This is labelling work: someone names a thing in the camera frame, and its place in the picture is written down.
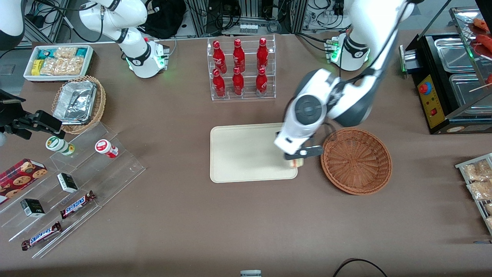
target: red switch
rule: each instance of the red switch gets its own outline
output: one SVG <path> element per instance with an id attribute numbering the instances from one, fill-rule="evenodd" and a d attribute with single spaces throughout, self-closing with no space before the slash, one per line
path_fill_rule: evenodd
<path id="1" fill-rule="evenodd" d="M 428 89 L 429 87 L 426 84 L 422 84 L 419 86 L 419 92 L 422 94 L 426 93 Z"/>

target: black bag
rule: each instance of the black bag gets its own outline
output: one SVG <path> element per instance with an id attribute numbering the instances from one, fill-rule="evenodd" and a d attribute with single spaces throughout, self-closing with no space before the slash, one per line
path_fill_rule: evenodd
<path id="1" fill-rule="evenodd" d="M 178 32 L 186 12 L 184 0 L 148 0 L 147 20 L 139 30 L 159 39 L 170 38 Z"/>

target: red emergency stop button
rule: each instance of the red emergency stop button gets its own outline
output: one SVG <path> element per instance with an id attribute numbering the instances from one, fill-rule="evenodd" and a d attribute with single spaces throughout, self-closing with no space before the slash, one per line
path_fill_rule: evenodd
<path id="1" fill-rule="evenodd" d="M 424 93 L 427 92 L 427 89 L 428 89 L 427 85 L 426 84 L 422 84 L 419 87 L 419 92 L 422 93 L 422 94 L 424 94 Z"/>
<path id="2" fill-rule="evenodd" d="M 432 91 L 432 85 L 429 82 L 425 82 L 419 86 L 419 92 L 423 95 L 428 95 Z"/>

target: clear acrylic display stand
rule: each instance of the clear acrylic display stand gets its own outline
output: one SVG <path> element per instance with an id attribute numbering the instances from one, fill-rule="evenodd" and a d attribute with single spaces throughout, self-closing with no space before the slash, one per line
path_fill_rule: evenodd
<path id="1" fill-rule="evenodd" d="M 107 139 L 118 148 L 116 158 L 111 159 L 95 151 L 94 145 L 100 139 Z M 145 170 L 135 156 L 118 141 L 116 133 L 102 123 L 85 130 L 70 143 L 75 146 L 73 154 L 52 155 L 43 163 L 48 173 L 41 180 L 0 206 L 1 232 L 11 243 L 19 246 L 19 252 L 23 252 L 21 244 L 24 240 L 29 240 L 55 222 L 60 222 L 61 233 L 51 235 L 47 240 L 24 251 L 32 258 L 46 255 Z M 77 192 L 68 193 L 62 190 L 57 179 L 57 175 L 62 172 L 72 175 L 79 188 Z M 61 218 L 60 211 L 91 190 L 96 199 L 66 219 Z M 20 204 L 24 198 L 38 199 L 46 214 L 40 218 L 26 216 Z"/>
<path id="2" fill-rule="evenodd" d="M 256 52 L 258 51 L 260 38 L 267 39 L 268 48 L 268 66 L 266 68 L 265 75 L 268 78 L 267 82 L 267 92 L 263 97 L 258 97 L 256 95 L 256 77 L 258 75 L 258 68 L 256 67 Z M 234 87 L 232 84 L 234 60 L 232 53 L 234 52 L 234 39 L 235 37 L 217 37 L 209 38 L 207 44 L 207 60 L 209 63 L 209 79 L 210 79 L 210 91 L 212 95 L 212 100 L 241 100 L 241 99 L 265 99 L 265 98 L 275 98 L 276 96 L 276 58 L 275 58 L 275 36 L 274 35 L 263 35 L 263 36 L 241 36 L 241 45 L 245 51 L 246 56 L 246 70 L 243 72 L 243 77 L 245 80 L 245 91 L 242 96 L 237 96 L 234 93 Z M 218 98 L 214 84 L 212 83 L 213 75 L 212 70 L 215 68 L 214 64 L 214 48 L 212 47 L 212 42 L 218 40 L 220 42 L 220 47 L 225 54 L 225 64 L 227 65 L 226 74 L 222 75 L 225 81 L 225 98 Z"/>

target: cookie box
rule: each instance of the cookie box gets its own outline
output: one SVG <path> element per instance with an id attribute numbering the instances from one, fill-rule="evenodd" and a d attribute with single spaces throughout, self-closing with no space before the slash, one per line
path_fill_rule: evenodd
<path id="1" fill-rule="evenodd" d="M 82 64 L 82 69 L 80 70 L 79 75 L 57 75 L 57 76 L 48 76 L 48 75 L 32 75 L 31 69 L 34 65 L 34 61 L 38 58 L 38 54 L 40 50 L 46 48 L 57 48 L 57 47 L 77 47 L 77 48 L 86 48 L 87 52 L 84 57 L 84 63 Z M 29 58 L 28 65 L 26 66 L 26 70 L 24 71 L 24 78 L 31 82 L 57 82 L 57 81 L 68 81 L 75 78 L 84 77 L 89 69 L 89 65 L 91 63 L 93 49 L 89 45 L 84 44 L 63 44 L 63 45 L 43 45 L 36 46 L 31 53 L 31 57 Z"/>
<path id="2" fill-rule="evenodd" d="M 0 205 L 47 172 L 43 164 L 23 159 L 7 171 L 0 173 Z"/>

